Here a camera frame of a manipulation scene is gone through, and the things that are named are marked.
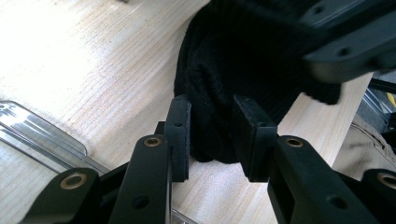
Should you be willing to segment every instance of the black cloth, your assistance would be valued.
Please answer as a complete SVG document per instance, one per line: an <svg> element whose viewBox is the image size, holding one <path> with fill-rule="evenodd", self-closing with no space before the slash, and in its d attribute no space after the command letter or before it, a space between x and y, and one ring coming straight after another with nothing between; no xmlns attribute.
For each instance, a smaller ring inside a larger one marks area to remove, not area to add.
<svg viewBox="0 0 396 224"><path fill-rule="evenodd" d="M298 22L315 3L212 0L195 15L178 56L175 95L191 101L196 160L238 162L229 135L234 94L255 99L277 124L300 92L337 103L340 85L315 81L301 59L331 38Z"/></svg>

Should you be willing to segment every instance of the black plastic bracket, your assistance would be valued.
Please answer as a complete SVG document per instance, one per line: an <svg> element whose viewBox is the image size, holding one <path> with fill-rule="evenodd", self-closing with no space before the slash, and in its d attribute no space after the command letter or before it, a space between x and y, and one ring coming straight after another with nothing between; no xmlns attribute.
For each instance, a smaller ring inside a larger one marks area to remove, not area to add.
<svg viewBox="0 0 396 224"><path fill-rule="evenodd" d="M191 104L187 95L175 97L163 126L171 150L173 182L184 182L189 178L190 116Z"/></svg>
<svg viewBox="0 0 396 224"><path fill-rule="evenodd" d="M302 138L280 136L268 193L279 223L378 223Z"/></svg>
<svg viewBox="0 0 396 224"><path fill-rule="evenodd" d="M169 223L171 164L163 135L139 139L109 223Z"/></svg>
<svg viewBox="0 0 396 224"><path fill-rule="evenodd" d="M396 67L396 4L382 0L324 0L301 22L336 38L304 56L319 81L341 83Z"/></svg>
<svg viewBox="0 0 396 224"><path fill-rule="evenodd" d="M236 156L250 182L267 182L277 126L253 100L233 98L231 136Z"/></svg>

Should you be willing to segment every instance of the wood grain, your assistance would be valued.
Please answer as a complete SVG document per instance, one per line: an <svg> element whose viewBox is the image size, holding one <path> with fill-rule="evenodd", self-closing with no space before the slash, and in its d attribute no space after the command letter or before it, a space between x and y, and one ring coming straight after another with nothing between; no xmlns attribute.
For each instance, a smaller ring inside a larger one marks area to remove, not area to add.
<svg viewBox="0 0 396 224"><path fill-rule="evenodd" d="M182 38L207 2L0 1L0 100L33 110L113 169L165 119ZM331 164L369 78L347 83L340 105L301 95L279 132L306 138ZM0 223L15 223L54 173L12 148L2 147L0 158ZM188 217L276 222L266 185L248 183L238 164L191 161L190 174L173 194L173 206Z"/></svg>

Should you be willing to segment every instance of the mounting hole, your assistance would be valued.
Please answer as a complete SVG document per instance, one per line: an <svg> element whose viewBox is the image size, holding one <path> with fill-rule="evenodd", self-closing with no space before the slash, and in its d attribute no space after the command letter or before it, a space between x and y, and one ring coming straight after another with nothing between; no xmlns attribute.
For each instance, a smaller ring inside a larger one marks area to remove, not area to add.
<svg viewBox="0 0 396 224"><path fill-rule="evenodd" d="M61 182L62 189L76 189L87 182L87 175L83 173L73 173L65 177Z"/></svg>
<svg viewBox="0 0 396 224"><path fill-rule="evenodd" d="M337 56L345 57L345 56L349 55L351 53L351 51L352 50L349 47L341 48L341 49L337 50Z"/></svg>
<svg viewBox="0 0 396 224"><path fill-rule="evenodd" d="M379 182L381 182L381 184L391 189L396 189L396 176L379 173L376 177L378 178Z"/></svg>
<svg viewBox="0 0 396 224"><path fill-rule="evenodd" d="M324 7L323 6L317 6L317 7L314 7L314 15L318 15L318 14L320 14L320 13L322 13L324 11Z"/></svg>
<svg viewBox="0 0 396 224"><path fill-rule="evenodd" d="M264 122L258 122L257 127L267 127L267 124Z"/></svg>
<svg viewBox="0 0 396 224"><path fill-rule="evenodd" d="M288 138L286 140L286 143L291 146L291 147L302 147L303 146L303 142L300 140L297 140L295 138Z"/></svg>
<svg viewBox="0 0 396 224"><path fill-rule="evenodd" d="M142 209L149 205L149 198L147 196L138 196L132 200L132 207L134 209Z"/></svg>
<svg viewBox="0 0 396 224"><path fill-rule="evenodd" d="M347 202L339 196L330 195L327 197L327 202L339 209L347 209Z"/></svg>
<svg viewBox="0 0 396 224"><path fill-rule="evenodd" d="M146 147L156 147L161 143L161 139L156 138L156 137L150 137L145 140L145 146Z"/></svg>

